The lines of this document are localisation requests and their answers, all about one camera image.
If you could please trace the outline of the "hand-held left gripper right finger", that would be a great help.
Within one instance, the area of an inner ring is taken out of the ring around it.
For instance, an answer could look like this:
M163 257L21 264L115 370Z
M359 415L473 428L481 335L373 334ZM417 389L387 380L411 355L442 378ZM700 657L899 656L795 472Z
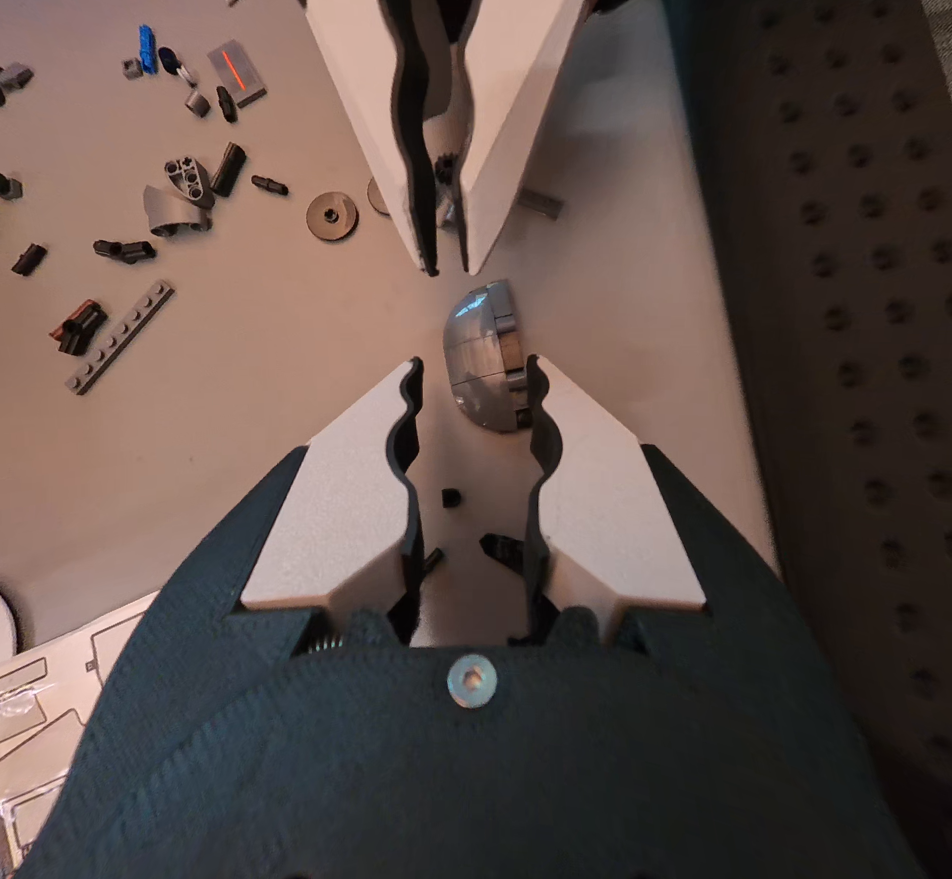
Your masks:
M541 354L527 361L530 491L523 578L530 638L587 609L602 643L631 609L700 613L707 599L637 435Z

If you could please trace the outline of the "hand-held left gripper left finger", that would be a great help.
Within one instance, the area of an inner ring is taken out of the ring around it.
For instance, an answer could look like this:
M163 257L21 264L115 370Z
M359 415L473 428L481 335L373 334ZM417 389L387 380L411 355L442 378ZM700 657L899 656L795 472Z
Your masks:
M424 579L408 476L422 383L422 359L412 357L309 441L244 586L245 608L317 608L340 628L355 611L378 611L410 643Z

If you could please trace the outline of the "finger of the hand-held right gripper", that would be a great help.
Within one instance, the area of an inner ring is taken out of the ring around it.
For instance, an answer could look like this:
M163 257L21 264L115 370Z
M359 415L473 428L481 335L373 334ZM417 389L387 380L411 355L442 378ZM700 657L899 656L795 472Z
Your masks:
M467 272L486 264L519 194L587 0L474 0L459 42L469 101L458 158L458 234Z
M422 135L429 66L411 0L305 0L305 14L388 214L436 277L435 182Z

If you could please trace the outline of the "dark grey domed lego assembly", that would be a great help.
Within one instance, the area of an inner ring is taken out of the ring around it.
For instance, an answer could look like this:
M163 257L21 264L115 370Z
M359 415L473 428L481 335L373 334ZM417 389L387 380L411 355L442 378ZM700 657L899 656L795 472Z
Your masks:
M531 427L526 357L505 279L482 285L455 304L443 348L450 391L464 416L494 433Z

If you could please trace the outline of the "grey lego tile red stripe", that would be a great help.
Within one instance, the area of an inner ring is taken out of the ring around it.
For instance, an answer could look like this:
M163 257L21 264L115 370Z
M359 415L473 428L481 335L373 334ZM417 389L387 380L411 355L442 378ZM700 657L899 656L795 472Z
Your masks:
M243 109L268 94L264 80L238 40L228 40L209 50L207 58L237 108Z

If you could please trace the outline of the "black and grey lego linkage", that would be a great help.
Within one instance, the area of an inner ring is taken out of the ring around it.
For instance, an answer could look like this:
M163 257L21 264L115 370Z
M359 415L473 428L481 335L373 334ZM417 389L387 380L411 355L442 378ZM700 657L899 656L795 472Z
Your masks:
M487 532L479 540L482 552L520 577L525 576L525 543L496 532Z

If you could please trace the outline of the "dark blue and white lego piece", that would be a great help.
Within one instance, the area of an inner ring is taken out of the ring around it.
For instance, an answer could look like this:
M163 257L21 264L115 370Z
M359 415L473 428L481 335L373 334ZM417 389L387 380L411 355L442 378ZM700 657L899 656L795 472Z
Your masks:
M162 68L168 74L180 77L191 89L197 88L196 77L185 67L173 49L165 46L159 47L157 56Z

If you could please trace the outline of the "black lego tube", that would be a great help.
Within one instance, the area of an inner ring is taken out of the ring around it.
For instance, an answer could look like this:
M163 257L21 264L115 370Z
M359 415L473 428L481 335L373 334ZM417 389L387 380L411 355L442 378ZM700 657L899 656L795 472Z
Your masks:
M211 191L217 197L229 197L244 169L247 155L242 146L229 142L211 179Z

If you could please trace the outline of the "grey triangular lego liftarm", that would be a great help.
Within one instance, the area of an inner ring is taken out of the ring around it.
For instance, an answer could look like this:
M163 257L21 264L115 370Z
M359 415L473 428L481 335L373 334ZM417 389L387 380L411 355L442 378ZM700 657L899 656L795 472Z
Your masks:
M170 159L165 163L167 178L193 206L209 211L215 205L215 194L205 166L192 156Z

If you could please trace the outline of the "light grey curved lego panel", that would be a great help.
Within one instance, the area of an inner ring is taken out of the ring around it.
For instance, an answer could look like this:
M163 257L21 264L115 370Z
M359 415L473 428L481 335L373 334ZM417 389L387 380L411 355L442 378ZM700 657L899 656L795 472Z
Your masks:
M150 233L157 237L172 237L182 229L205 232L211 227L208 210L197 207L177 192L147 185L143 204Z

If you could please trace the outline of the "long grey studded lego plate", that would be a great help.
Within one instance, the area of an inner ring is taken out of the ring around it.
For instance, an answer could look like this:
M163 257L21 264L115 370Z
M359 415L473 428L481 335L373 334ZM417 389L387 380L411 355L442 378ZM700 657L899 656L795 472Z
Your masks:
M172 283L162 278L155 280L116 323L96 338L79 366L65 381L65 387L75 396L87 393L174 295Z

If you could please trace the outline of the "black and red lego connector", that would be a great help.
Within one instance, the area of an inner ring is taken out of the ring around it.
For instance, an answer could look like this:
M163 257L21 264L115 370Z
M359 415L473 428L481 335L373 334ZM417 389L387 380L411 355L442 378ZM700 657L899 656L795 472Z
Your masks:
M50 331L50 338L57 343L59 352L81 356L108 319L109 315L98 301L86 300Z

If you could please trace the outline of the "sticker sheet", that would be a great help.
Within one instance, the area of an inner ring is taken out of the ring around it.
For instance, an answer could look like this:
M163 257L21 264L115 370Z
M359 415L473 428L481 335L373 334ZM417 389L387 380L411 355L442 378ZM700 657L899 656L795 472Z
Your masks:
M157 596L2 664L2 877L18 871L49 817L113 666Z

